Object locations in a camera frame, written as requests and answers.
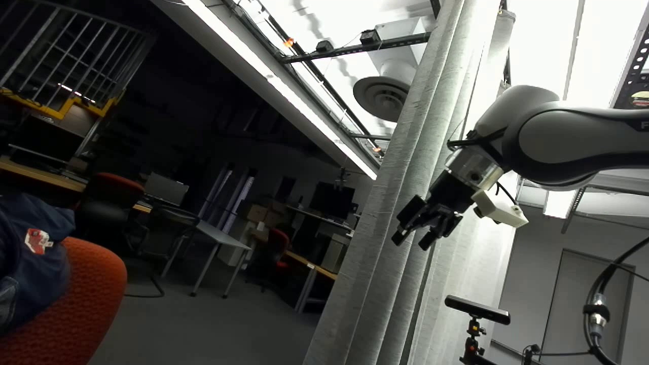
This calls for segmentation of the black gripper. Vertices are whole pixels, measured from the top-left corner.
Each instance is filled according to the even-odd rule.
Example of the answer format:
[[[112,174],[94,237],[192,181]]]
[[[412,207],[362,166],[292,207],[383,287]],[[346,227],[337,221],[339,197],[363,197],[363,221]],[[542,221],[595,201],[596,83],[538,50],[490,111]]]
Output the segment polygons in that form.
[[[414,194],[402,211],[396,215],[398,230],[391,236],[396,245],[402,245],[405,237],[428,225],[428,233],[421,240],[421,247],[432,247],[440,237],[449,237],[460,223],[460,215],[472,205],[472,186],[467,186],[450,172],[442,172],[428,188],[428,199]]]

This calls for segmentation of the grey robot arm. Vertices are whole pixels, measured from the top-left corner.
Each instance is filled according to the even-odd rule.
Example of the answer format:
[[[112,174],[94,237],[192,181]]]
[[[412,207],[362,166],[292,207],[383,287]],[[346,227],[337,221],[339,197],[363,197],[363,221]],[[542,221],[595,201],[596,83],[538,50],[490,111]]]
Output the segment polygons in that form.
[[[527,225],[518,203],[498,203],[490,188],[514,170],[545,188],[587,185],[600,170],[649,166],[649,111],[565,104],[554,91],[515,85],[502,94],[452,151],[428,197],[400,212],[391,242],[427,227],[421,247],[449,237],[467,209],[510,227]]]

